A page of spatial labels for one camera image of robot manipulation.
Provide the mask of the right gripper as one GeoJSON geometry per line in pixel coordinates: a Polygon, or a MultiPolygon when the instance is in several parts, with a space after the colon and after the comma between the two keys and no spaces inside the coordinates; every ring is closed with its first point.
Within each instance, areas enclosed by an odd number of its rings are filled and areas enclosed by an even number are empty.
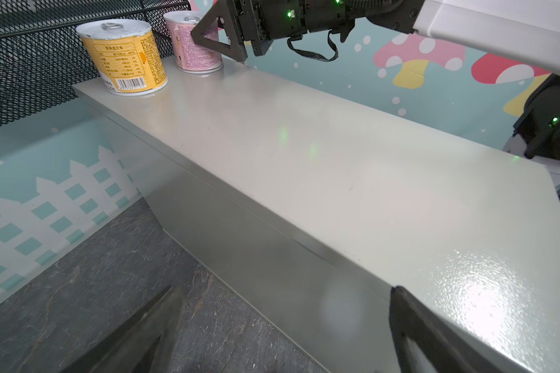
{"type": "Polygon", "coordinates": [[[302,37],[306,33],[304,1],[219,0],[194,26],[196,45],[244,63],[250,42],[255,56],[264,56],[274,40],[302,37]]]}

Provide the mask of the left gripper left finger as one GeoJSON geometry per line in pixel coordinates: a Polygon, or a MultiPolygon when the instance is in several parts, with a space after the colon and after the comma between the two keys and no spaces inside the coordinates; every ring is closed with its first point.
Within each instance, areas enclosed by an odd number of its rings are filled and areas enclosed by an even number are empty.
{"type": "Polygon", "coordinates": [[[179,287],[166,287],[63,371],[169,371],[183,310],[179,287]]]}

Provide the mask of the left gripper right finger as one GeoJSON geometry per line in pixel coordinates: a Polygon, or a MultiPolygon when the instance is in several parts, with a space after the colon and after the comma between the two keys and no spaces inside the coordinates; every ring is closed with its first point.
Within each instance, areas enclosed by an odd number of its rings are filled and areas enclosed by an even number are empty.
{"type": "Polygon", "coordinates": [[[390,331],[402,372],[508,372],[505,357],[451,328],[412,293],[390,289],[390,331]]]}

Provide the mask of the pink label can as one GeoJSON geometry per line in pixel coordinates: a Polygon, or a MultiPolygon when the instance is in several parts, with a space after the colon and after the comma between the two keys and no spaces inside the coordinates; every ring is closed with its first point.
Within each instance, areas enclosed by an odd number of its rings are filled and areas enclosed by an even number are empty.
{"type": "Polygon", "coordinates": [[[191,31],[201,21],[204,12],[173,11],[163,15],[169,30],[177,68],[190,74],[209,74],[222,68],[222,56],[197,45],[191,31]]]}

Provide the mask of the yellow label can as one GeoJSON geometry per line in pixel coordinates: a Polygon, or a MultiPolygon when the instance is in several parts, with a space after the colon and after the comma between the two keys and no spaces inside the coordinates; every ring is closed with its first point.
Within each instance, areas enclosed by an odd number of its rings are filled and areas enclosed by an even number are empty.
{"type": "Polygon", "coordinates": [[[152,27],[141,20],[98,20],[76,27],[106,89],[142,96],[168,83],[152,27]]]}

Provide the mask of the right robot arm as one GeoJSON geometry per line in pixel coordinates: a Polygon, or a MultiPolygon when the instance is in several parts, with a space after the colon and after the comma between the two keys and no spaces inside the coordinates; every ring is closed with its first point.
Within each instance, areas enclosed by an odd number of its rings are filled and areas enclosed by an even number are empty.
{"type": "Polygon", "coordinates": [[[191,36],[244,62],[247,44],[262,56],[274,40],[293,44],[308,33],[346,40],[363,18],[404,35],[484,51],[473,68],[479,82],[503,82],[515,72],[534,78],[513,133],[524,140],[525,157],[560,161],[560,1],[218,1],[191,36]]]}

